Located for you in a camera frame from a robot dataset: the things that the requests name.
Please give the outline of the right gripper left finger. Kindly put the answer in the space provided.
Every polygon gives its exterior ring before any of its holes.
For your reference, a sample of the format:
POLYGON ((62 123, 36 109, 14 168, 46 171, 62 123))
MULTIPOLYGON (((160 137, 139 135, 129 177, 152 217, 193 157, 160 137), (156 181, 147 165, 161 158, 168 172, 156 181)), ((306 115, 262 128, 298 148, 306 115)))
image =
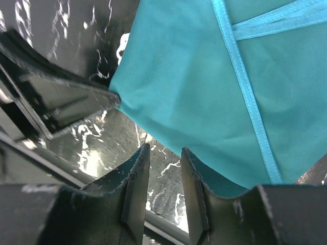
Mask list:
POLYGON ((1 244, 142 244, 150 146, 79 190, 1 185, 1 244))

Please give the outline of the teal cloth napkin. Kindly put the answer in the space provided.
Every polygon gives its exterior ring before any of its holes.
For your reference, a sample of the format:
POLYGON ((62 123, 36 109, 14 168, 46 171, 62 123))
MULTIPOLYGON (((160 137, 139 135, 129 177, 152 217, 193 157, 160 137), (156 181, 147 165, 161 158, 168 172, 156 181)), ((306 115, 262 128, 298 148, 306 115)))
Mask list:
POLYGON ((174 153, 294 183, 326 154, 326 1, 141 1, 109 88, 174 153))

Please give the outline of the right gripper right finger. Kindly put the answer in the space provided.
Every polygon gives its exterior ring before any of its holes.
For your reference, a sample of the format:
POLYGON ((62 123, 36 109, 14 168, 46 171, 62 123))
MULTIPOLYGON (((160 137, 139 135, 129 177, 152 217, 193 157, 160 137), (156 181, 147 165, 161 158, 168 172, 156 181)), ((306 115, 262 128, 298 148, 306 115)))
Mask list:
POLYGON ((258 185, 223 198, 205 183, 204 168, 182 150, 191 244, 326 244, 325 185, 258 185))

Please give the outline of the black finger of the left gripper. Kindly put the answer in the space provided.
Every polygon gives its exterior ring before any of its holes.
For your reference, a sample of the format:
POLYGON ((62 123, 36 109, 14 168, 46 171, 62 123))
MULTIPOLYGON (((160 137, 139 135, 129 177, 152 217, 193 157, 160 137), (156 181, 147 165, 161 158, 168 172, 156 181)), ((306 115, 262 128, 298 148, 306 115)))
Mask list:
POLYGON ((1 33, 1 130, 53 139, 121 101, 108 88, 51 63, 15 30, 1 33))

